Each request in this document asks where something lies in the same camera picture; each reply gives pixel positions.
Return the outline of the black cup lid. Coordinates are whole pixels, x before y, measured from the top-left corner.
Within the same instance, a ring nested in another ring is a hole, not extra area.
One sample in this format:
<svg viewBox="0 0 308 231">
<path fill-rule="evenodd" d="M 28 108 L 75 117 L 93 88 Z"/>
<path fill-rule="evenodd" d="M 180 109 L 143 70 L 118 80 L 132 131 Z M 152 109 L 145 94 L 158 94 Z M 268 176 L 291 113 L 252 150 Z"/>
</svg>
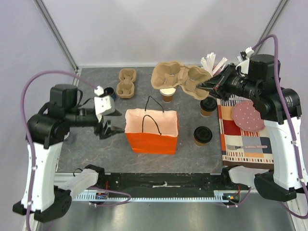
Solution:
<svg viewBox="0 0 308 231">
<path fill-rule="evenodd" d="M 213 97 L 207 97 L 200 101 L 200 107 L 206 112 L 213 112 L 217 108 L 217 101 Z"/>
<path fill-rule="evenodd" d="M 200 143 L 208 143 L 212 140 L 213 134 L 210 128 L 199 126 L 194 130 L 194 139 Z"/>
</svg>

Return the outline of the orange paper bag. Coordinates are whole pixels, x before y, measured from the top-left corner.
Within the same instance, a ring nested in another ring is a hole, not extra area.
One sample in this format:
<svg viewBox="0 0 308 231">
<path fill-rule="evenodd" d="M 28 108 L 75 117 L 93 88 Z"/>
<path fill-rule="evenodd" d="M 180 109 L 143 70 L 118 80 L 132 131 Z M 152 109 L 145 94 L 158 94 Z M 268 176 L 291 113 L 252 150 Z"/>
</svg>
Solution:
<svg viewBox="0 0 308 231">
<path fill-rule="evenodd" d="M 125 135 L 135 153 L 175 154 L 178 135 L 178 113 L 164 108 L 128 109 L 125 113 Z"/>
</svg>

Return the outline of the brown paper cup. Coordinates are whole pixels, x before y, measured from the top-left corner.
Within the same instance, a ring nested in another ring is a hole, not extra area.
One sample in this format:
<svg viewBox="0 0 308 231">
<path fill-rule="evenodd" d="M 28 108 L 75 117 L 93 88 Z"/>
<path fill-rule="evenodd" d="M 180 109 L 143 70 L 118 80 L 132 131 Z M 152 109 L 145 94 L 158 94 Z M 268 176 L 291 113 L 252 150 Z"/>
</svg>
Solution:
<svg viewBox="0 0 308 231">
<path fill-rule="evenodd" d="M 173 100 L 173 96 L 176 92 L 176 89 L 168 88 L 168 89 L 160 89 L 159 91 L 160 91 L 162 100 L 166 103 L 169 103 Z"/>
<path fill-rule="evenodd" d="M 209 139 L 197 139 L 197 138 L 194 139 L 194 143 L 199 147 L 205 146 L 209 142 L 210 142 Z"/>
<path fill-rule="evenodd" d="M 200 107 L 200 114 L 204 117 L 209 117 L 215 110 L 216 108 L 207 110 L 207 109 Z"/>
</svg>

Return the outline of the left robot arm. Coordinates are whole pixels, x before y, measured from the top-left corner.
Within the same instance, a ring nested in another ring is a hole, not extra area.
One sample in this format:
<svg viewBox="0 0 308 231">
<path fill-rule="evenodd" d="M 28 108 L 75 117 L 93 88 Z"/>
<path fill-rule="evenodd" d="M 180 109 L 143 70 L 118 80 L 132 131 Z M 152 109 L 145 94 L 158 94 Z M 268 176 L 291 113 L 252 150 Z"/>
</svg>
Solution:
<svg viewBox="0 0 308 231">
<path fill-rule="evenodd" d="M 66 183 L 54 185 L 56 165 L 71 127 L 93 127 L 94 134 L 107 139 L 123 130 L 104 122 L 103 116 L 121 116 L 114 99 L 102 94 L 94 98 L 93 108 L 84 108 L 83 93 L 76 86 L 57 84 L 50 90 L 50 100 L 27 122 L 26 136 L 29 167 L 23 199 L 13 205 L 13 212 L 46 223 L 63 217 L 72 200 L 89 187 L 101 189 L 107 184 L 105 170 L 87 165 Z"/>
</svg>

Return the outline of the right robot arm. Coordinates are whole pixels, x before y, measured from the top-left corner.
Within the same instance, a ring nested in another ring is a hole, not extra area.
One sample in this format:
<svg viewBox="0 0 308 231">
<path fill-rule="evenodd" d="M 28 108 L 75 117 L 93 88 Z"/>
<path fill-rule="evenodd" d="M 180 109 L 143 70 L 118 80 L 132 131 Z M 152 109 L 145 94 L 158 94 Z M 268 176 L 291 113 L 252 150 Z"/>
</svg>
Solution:
<svg viewBox="0 0 308 231">
<path fill-rule="evenodd" d="M 229 64 L 197 87 L 217 99 L 236 95 L 253 102 L 269 132 L 274 160 L 273 170 L 255 174 L 254 186 L 265 199 L 287 202 L 308 188 L 300 141 L 300 98 L 294 90 L 279 86 L 275 74 L 279 73 L 280 61 L 273 55 L 257 54 L 245 62 L 247 70 Z"/>
</svg>

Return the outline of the dark blue mug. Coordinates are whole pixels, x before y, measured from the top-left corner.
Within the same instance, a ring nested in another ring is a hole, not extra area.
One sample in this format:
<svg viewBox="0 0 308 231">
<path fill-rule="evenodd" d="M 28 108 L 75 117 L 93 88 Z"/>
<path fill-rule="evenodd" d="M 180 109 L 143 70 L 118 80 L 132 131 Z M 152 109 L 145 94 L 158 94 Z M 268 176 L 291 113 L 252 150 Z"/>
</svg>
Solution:
<svg viewBox="0 0 308 231">
<path fill-rule="evenodd" d="M 114 101 L 116 100 L 116 93 L 115 93 L 115 90 L 112 87 L 105 88 L 104 94 L 111 96 Z"/>
</svg>

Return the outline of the cardboard cup carrier stack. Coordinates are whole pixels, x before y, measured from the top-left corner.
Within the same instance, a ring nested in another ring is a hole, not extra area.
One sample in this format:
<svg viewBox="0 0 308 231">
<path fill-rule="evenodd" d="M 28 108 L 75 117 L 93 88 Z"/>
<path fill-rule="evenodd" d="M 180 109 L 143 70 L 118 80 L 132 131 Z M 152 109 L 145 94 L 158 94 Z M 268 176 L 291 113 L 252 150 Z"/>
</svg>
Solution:
<svg viewBox="0 0 308 231">
<path fill-rule="evenodd" d="M 135 92 L 134 82 L 137 78 L 137 72 L 133 68 L 123 68 L 119 71 L 120 82 L 116 87 L 116 94 L 119 98 L 132 98 Z"/>
</svg>

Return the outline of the pink dotted plate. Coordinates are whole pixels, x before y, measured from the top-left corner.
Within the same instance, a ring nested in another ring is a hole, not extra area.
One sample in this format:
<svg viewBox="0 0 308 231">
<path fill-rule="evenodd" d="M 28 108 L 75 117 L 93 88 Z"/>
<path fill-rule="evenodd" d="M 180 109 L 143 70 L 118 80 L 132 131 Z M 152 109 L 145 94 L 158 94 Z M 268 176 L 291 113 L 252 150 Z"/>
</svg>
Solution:
<svg viewBox="0 0 308 231">
<path fill-rule="evenodd" d="M 243 131 L 258 132 L 265 128 L 260 112 L 254 108 L 252 102 L 237 103 L 232 108 L 231 116 L 235 124 Z"/>
</svg>

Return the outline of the patterned orange cloth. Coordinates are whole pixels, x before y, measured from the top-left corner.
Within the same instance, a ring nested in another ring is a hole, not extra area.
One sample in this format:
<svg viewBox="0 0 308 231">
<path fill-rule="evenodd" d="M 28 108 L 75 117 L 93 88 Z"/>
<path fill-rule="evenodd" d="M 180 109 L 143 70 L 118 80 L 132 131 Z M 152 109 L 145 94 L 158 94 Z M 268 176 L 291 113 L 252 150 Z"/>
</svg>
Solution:
<svg viewBox="0 0 308 231">
<path fill-rule="evenodd" d="M 232 108 L 245 101 L 250 102 L 235 96 L 228 101 L 217 99 L 223 165 L 273 169 L 274 160 L 267 129 L 243 131 L 233 121 Z"/>
</svg>

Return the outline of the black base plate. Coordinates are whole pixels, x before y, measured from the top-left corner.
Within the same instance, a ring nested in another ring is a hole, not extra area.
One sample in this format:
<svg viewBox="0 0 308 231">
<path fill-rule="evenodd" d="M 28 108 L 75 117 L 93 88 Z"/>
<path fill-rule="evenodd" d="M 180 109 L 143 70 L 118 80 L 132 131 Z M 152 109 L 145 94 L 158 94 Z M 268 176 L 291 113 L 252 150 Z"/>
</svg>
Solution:
<svg viewBox="0 0 308 231">
<path fill-rule="evenodd" d="M 95 187 L 125 192 L 132 197 L 212 196 L 214 191 L 247 190 L 222 174 L 210 173 L 110 173 Z"/>
</svg>

